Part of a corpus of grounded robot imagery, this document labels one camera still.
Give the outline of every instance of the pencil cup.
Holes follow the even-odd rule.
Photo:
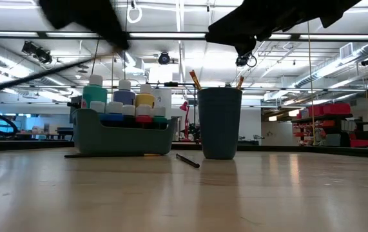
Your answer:
[[[242,91],[207,88],[197,93],[201,145],[207,159],[232,159],[237,152]]]

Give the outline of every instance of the ceiling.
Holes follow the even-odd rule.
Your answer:
[[[124,28],[129,32],[176,32],[177,15],[175,12],[176,4],[179,0],[136,0],[137,6],[142,7],[142,18],[137,23],[126,23]],[[207,3],[215,7],[210,13],[207,12]],[[180,31],[182,32],[207,32],[209,19],[214,23],[221,17],[228,14],[231,9],[240,5],[242,0],[185,0],[184,18]],[[116,11],[122,22],[126,20],[127,1],[117,1]],[[5,9],[4,7],[27,7],[30,9]],[[368,34],[368,0],[361,1],[353,9],[329,28],[322,28],[319,19],[309,23],[310,33],[341,33],[341,34]],[[136,10],[131,11],[131,18],[138,15]],[[33,0],[0,0],[0,30],[27,30],[27,31],[52,31],[53,28],[43,19],[40,9]],[[65,31],[84,31],[83,28],[71,24],[64,28]],[[300,24],[292,28],[291,33],[307,33],[307,24]],[[111,48],[104,41],[94,40],[45,40],[32,39],[32,42],[50,50],[54,62],[44,68],[53,68],[61,63],[76,61],[79,55],[92,56],[97,50],[98,54],[106,54]],[[21,51],[24,39],[0,39],[0,48],[6,52],[12,52],[22,59],[28,59],[34,65],[38,62],[32,57],[26,57]],[[347,43],[311,43],[311,67],[329,60],[339,54],[340,48]],[[223,85],[224,82],[234,82],[240,72],[246,76],[243,86],[263,86],[263,87],[286,87],[289,83],[297,81],[297,77],[309,71],[309,44],[308,43],[285,43],[285,42],[266,42],[258,43],[254,51],[257,58],[257,66],[244,72],[237,68],[235,59],[237,53],[230,46],[207,43],[205,41],[182,41],[184,49],[185,79],[183,81],[192,82],[187,74],[190,70],[195,70],[202,85]],[[131,41],[131,49],[128,51],[132,56],[144,60],[146,71],[149,67],[157,66],[157,56],[160,52],[169,52],[171,58],[177,61],[176,64],[169,64],[173,72],[173,81],[180,81],[179,75],[179,42],[178,41]],[[79,74],[79,68],[73,68],[60,73],[60,76],[54,77],[57,81],[86,85],[88,77],[92,72],[102,75],[106,80],[111,77],[115,80],[124,78],[123,64],[112,63],[112,57],[105,57],[93,63],[87,64],[88,73]],[[347,66],[338,72],[331,73],[326,78],[317,81],[319,88],[328,88],[331,85],[331,79],[335,82],[348,79],[350,75],[355,74],[355,64]],[[368,67],[360,67],[363,72],[368,71]],[[146,81],[143,75],[127,75],[127,79],[137,80],[136,83]]]

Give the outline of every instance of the shelf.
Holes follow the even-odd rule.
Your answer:
[[[324,120],[324,119],[325,120],[327,120],[327,119],[346,119],[346,118],[349,118],[349,117],[353,117],[353,115],[351,113],[343,114],[343,115],[321,115],[321,116],[314,117],[314,121]],[[291,122],[292,123],[297,123],[297,122],[312,122],[312,121],[313,121],[313,118],[309,117],[309,118],[306,118],[306,119],[292,120]]]

